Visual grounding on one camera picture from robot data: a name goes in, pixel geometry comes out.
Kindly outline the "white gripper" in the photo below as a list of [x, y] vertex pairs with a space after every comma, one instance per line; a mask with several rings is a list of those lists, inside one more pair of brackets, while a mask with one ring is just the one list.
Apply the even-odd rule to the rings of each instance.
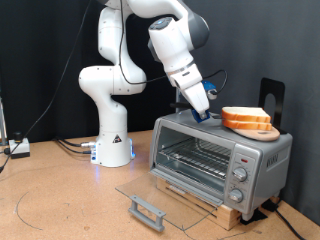
[[167, 76], [173, 87], [180, 90], [181, 94], [199, 114], [200, 118], [207, 118], [209, 101], [202, 84], [202, 75], [194, 62], [177, 68], [169, 69]]

